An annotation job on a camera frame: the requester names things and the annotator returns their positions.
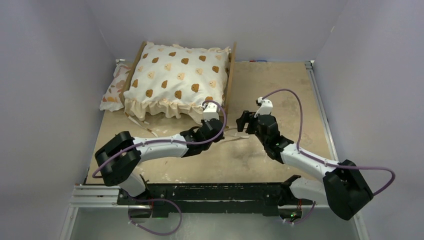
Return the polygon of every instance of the wooden slat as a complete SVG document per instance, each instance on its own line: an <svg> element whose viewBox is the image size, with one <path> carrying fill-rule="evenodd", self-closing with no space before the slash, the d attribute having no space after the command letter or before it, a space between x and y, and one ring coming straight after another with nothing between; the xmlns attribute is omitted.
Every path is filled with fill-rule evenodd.
<svg viewBox="0 0 424 240"><path fill-rule="evenodd" d="M226 114L228 114L228 109L230 107L231 86L233 84L234 66L235 66L235 63L236 63L236 46L237 46L237 42L235 41L234 45L232 47L232 51L231 51L231 59L230 59L230 63L229 63L228 83L227 83L227 87L226 87L225 106L224 106L224 110L225 110Z"/></svg>
<svg viewBox="0 0 424 240"><path fill-rule="evenodd" d="M125 85L123 86L122 94L119 96L120 101L122 104L125 104L125 98L124 98L124 92L128 91L130 89L131 85L131 79L133 79L134 72L136 71L137 64L139 64L140 59L142 58L143 50L145 49L145 46L147 45L146 41L143 41L143 43L140 46L140 49L137 52L137 55L135 56L135 60L132 63L132 67L129 70L129 74L126 77Z"/></svg>

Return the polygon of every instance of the gray floor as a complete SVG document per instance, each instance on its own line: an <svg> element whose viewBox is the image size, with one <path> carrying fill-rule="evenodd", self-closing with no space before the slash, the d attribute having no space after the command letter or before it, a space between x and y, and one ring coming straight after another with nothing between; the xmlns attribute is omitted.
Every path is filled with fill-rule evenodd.
<svg viewBox="0 0 424 240"><path fill-rule="evenodd" d="M82 209L78 212L72 240L357 240L353 220L344 221L328 208L317 208L311 217L294 227L278 217L261 214L185 213L180 229L170 236L156 236L128 224L126 208ZM178 223L178 214L151 218L143 226L168 232Z"/></svg>

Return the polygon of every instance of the back wall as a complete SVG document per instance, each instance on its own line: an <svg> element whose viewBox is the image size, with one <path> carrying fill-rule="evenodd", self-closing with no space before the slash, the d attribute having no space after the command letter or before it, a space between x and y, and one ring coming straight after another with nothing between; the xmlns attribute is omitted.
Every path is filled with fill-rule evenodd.
<svg viewBox="0 0 424 240"><path fill-rule="evenodd" d="M347 0L87 0L116 58L142 41L232 46L237 60L314 60Z"/></svg>

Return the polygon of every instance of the pillowcase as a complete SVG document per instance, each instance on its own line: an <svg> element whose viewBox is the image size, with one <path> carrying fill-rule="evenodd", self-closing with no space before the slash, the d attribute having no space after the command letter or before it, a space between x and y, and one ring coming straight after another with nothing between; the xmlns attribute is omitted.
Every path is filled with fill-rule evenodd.
<svg viewBox="0 0 424 240"><path fill-rule="evenodd" d="M100 110L109 110L111 112L122 109L124 105L120 100L120 95L123 94L125 80L130 72L130 67L126 64L119 63L113 73L113 81L107 88L106 93L100 102Z"/></svg>
<svg viewBox="0 0 424 240"><path fill-rule="evenodd" d="M223 103L229 52L148 42L123 94L125 112L140 120L146 113L178 119L183 113L201 123L205 100Z"/></svg>

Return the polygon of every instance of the wooden bed frame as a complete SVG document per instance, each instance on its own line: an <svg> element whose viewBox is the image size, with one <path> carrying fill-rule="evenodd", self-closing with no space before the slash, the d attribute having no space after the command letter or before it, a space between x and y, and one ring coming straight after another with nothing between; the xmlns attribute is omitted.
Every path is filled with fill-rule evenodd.
<svg viewBox="0 0 424 240"><path fill-rule="evenodd" d="M134 72L136 71L137 64L139 64L139 61L142 58L142 53L146 45L147 45L147 42L144 41L141 44L140 49L137 52L137 55L135 56L135 60L132 63L131 70L129 71L128 77L126 78L125 85L123 86L123 92L128 91L130 89L131 80L133 79L133 75L134 75ZM225 99L223 103L226 114L228 114L228 109L230 106L231 86L233 84L233 75L234 75L234 63L236 62L236 47L237 47L237 42L234 42L231 52L228 55L229 73L228 73L227 85L224 90ZM125 105L124 95L121 94L119 98L122 104Z"/></svg>

